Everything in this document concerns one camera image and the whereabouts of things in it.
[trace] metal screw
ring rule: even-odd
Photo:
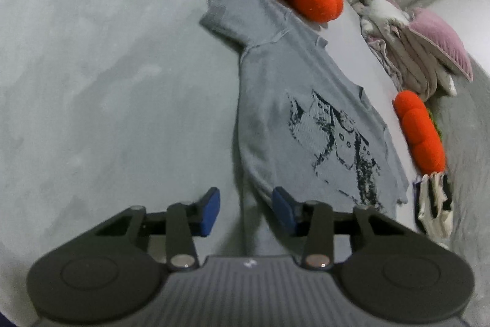
[[[188,254],[179,254],[172,256],[170,263],[176,268],[190,268],[195,263],[195,258]]]
[[[326,268],[331,262],[330,258],[323,254],[311,254],[306,257],[306,264],[312,268]]]

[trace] pink pillow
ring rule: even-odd
[[[456,31],[442,18],[430,10],[415,8],[408,29],[422,39],[423,46],[447,68],[473,81],[468,53]]]

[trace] gray bed sheet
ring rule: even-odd
[[[443,133],[451,181],[454,229],[452,251],[475,275],[475,292],[464,318],[474,327],[490,325],[490,77],[475,61],[474,81],[455,77],[457,97],[436,93],[427,106]]]
[[[0,311],[35,319],[41,255],[133,204],[222,193],[201,258],[246,252],[236,146],[237,49],[199,25],[206,0],[0,0]],[[396,90],[347,4],[327,50],[385,119],[409,179]],[[413,204],[399,219],[413,224]],[[254,237],[261,240],[260,234]]]

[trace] bed sheet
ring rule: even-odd
[[[0,0],[0,311],[35,319],[25,288],[42,254],[133,204],[160,211],[222,193],[199,256],[243,254],[237,49],[199,25],[206,0]],[[364,86],[415,176],[396,91],[356,13],[321,29]],[[412,226],[412,205],[399,219]]]

